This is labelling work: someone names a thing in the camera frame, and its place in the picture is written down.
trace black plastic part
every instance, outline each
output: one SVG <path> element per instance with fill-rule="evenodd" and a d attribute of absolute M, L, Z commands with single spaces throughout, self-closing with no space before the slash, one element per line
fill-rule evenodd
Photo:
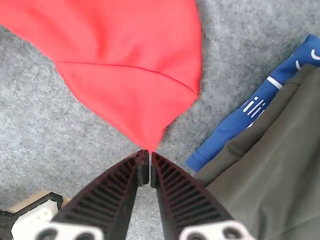
<path fill-rule="evenodd" d="M 151 186 L 156 188 L 163 234 L 178 240 L 185 227 L 232 220 L 228 211 L 180 167 L 152 153 Z"/>
<path fill-rule="evenodd" d="M 16 213 L 0 210 L 0 240 L 12 240 L 13 236 L 11 234 L 11 229 L 14 226 L 17 219 L 48 200 L 56 202 L 58 210 L 61 210 L 63 198 L 62 196 L 53 192 L 48 193 L 47 195 L 29 204 L 25 208 L 17 211 Z"/>
<path fill-rule="evenodd" d="M 99 227 L 105 240 L 125 240 L 138 186 L 149 182 L 149 154 L 140 150 L 78 193 L 52 221 Z"/>

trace blue fabric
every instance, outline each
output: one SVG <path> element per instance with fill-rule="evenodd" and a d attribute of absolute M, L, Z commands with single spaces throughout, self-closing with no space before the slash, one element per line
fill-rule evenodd
<path fill-rule="evenodd" d="M 309 35 L 295 53 L 270 74 L 248 101 L 223 120 L 186 160 L 186 164 L 194 171 L 199 171 L 221 151 L 227 141 L 249 127 L 264 112 L 282 85 L 304 64 L 320 67 L 320 38 L 315 35 Z"/>

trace carpet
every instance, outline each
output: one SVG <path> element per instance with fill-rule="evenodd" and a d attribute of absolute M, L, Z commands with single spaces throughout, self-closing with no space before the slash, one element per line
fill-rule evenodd
<path fill-rule="evenodd" d="M 203 76 L 197 102 L 157 152 L 186 158 L 305 39 L 320 36 L 318 0 L 198 0 Z M 52 62 L 0 27 L 0 208 L 47 189 L 73 197 L 139 150 L 71 94 Z M 163 240 L 156 192 L 138 190 L 127 239 Z"/>

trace white plastic part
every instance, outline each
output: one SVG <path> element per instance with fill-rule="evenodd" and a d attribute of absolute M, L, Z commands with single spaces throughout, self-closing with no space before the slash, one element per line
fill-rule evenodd
<path fill-rule="evenodd" d="M 233 220 L 186 227 L 182 230 L 179 236 L 179 240 L 190 239 L 255 240 L 255 238 L 250 235 L 245 226 Z"/>
<path fill-rule="evenodd" d="M 58 213 L 58 204 L 48 200 L 20 216 L 14 223 L 11 233 L 13 240 L 26 240 L 26 236 L 50 222 Z"/>
<path fill-rule="evenodd" d="M 52 230 L 56 232 L 54 240 L 75 240 L 82 234 L 90 234 L 92 238 L 89 239 L 93 240 L 104 239 L 104 233 L 98 227 L 52 221 L 32 232 L 25 240 L 38 240 L 41 234 Z"/>

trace red fabric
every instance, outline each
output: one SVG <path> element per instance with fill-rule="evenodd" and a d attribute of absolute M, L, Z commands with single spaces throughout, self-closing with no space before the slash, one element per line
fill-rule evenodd
<path fill-rule="evenodd" d="M 149 151 L 198 97 L 195 0 L 0 0 L 0 24 L 51 58 L 79 101 Z"/>

